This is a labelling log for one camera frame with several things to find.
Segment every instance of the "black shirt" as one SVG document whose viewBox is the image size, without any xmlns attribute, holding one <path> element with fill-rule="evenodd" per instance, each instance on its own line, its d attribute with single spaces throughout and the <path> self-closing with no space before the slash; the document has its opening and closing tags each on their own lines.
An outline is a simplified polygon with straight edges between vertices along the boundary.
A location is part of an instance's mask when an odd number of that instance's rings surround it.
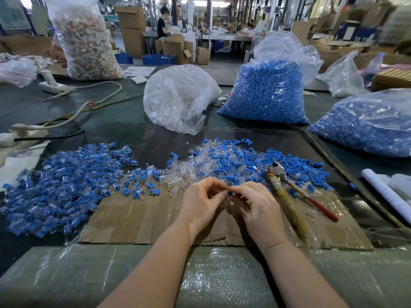
<svg viewBox="0 0 411 308">
<path fill-rule="evenodd" d="M 166 22 L 164 19 L 160 18 L 157 23 L 157 34 L 158 38 L 162 38 L 163 36 L 166 36 L 166 34 L 163 32 L 163 28 L 166 27 Z"/>
</svg>

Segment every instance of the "white paper roll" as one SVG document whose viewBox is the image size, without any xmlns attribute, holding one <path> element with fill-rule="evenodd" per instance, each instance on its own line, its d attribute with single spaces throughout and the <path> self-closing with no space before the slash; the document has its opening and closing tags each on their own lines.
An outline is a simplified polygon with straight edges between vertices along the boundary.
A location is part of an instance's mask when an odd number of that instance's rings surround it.
<svg viewBox="0 0 411 308">
<path fill-rule="evenodd" d="M 411 224 L 411 207 L 401 199 L 395 191 L 388 187 L 388 185 L 384 183 L 373 170 L 362 170 L 361 175 L 409 224 Z"/>
</svg>

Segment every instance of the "left hand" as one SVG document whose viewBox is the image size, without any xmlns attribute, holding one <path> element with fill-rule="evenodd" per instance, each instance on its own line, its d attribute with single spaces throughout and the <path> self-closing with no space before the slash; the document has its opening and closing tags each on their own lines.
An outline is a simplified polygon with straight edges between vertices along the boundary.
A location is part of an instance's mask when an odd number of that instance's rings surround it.
<svg viewBox="0 0 411 308">
<path fill-rule="evenodd" d="M 215 210 L 229 194 L 227 185 L 214 177 L 207 177 L 188 188 L 182 198 L 176 222 L 186 224 L 194 239 L 212 220 Z"/>
</svg>

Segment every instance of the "bag of blue plastic parts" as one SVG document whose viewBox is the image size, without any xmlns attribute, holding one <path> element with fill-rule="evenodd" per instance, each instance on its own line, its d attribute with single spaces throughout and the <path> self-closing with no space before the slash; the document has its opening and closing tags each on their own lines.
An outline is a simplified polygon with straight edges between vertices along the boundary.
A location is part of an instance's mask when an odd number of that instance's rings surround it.
<svg viewBox="0 0 411 308">
<path fill-rule="evenodd" d="M 388 89 L 336 103 L 309 131 L 387 158 L 411 156 L 411 89 Z"/>
<path fill-rule="evenodd" d="M 291 32 L 273 32 L 240 67 L 230 98 L 217 112 L 231 118 L 307 124 L 303 86 L 323 61 L 313 46 L 302 46 Z"/>
</svg>

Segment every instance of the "red handle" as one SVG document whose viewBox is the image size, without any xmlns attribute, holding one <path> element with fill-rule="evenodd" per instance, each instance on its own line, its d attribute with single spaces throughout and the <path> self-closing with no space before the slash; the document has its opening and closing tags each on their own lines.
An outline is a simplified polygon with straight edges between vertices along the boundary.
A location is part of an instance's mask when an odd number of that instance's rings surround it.
<svg viewBox="0 0 411 308">
<path fill-rule="evenodd" d="M 311 197 L 306 197 L 308 201 L 310 201 L 312 204 L 314 204 L 321 212 L 324 213 L 326 217 L 331 219 L 334 222 L 338 222 L 338 216 L 326 209 L 321 203 L 319 203 L 317 200 L 314 200 Z"/>
</svg>

